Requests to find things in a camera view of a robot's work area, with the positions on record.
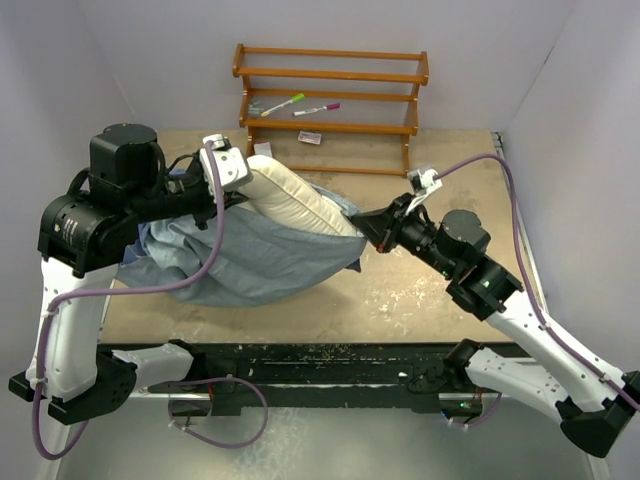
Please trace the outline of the cream white pillow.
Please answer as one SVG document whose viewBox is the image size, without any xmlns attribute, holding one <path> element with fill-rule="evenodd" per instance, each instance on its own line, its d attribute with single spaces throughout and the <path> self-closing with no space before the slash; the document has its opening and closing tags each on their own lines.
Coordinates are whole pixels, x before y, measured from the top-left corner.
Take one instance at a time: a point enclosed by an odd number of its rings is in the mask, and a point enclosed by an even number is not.
<svg viewBox="0 0 640 480">
<path fill-rule="evenodd" d="M 247 162 L 253 178 L 239 188 L 247 198 L 242 204 L 244 209 L 300 231 L 343 237 L 358 235 L 338 203 L 321 195 L 279 161 L 254 155 Z"/>
</svg>

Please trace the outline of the blue printed pillowcase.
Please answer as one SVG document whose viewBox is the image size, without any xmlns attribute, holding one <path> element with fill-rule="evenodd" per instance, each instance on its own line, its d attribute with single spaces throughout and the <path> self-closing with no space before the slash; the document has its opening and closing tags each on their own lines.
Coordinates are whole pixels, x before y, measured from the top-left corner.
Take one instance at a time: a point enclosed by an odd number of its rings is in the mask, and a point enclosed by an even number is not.
<svg viewBox="0 0 640 480">
<path fill-rule="evenodd" d="M 338 203 L 348 221 L 358 213 L 349 200 L 311 185 Z M 300 231 L 244 209 L 244 202 L 226 209 L 223 242 L 208 273 L 175 291 L 175 298 L 212 307 L 257 307 L 314 287 L 343 270 L 360 269 L 367 241 L 357 230 L 356 237 Z M 206 230 L 199 230 L 191 216 L 142 224 L 117 278 L 130 288 L 184 280 L 204 265 L 218 233 L 214 219 Z"/>
</svg>

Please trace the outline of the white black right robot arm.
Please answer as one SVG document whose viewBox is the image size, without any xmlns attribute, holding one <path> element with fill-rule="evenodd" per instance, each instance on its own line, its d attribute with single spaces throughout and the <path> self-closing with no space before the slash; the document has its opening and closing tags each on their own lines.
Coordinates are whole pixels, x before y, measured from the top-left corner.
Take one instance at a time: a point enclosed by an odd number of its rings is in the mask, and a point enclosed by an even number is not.
<svg viewBox="0 0 640 480">
<path fill-rule="evenodd" d="M 461 341 L 445 360 L 446 383 L 505 394 L 557 423 L 583 452 L 604 458 L 639 409 L 639 374 L 623 372 L 540 311 L 536 298 L 486 253 L 491 240 L 478 216 L 451 210 L 434 223 L 424 206 L 404 194 L 383 209 L 350 222 L 380 253 L 399 246 L 441 274 L 463 311 L 521 347 L 534 364 L 504 358 Z"/>
</svg>

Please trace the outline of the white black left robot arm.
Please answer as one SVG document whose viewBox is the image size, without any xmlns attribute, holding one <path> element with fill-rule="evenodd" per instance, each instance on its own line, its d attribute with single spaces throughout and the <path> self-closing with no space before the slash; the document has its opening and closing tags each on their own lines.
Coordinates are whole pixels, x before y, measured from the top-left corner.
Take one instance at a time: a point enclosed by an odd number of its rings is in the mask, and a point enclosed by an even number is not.
<svg viewBox="0 0 640 480">
<path fill-rule="evenodd" d="M 31 403 L 73 425 L 111 413 L 141 388 L 173 382 L 202 387 L 205 355 L 181 340 L 132 352 L 99 344 L 106 306 L 126 249 L 141 224 L 189 216 L 204 229 L 251 180 L 243 153 L 216 134 L 187 170 L 172 174 L 154 129 L 114 124 L 89 144 L 89 166 L 52 201 L 40 223 L 42 320 L 29 368 L 9 381 Z"/>
</svg>

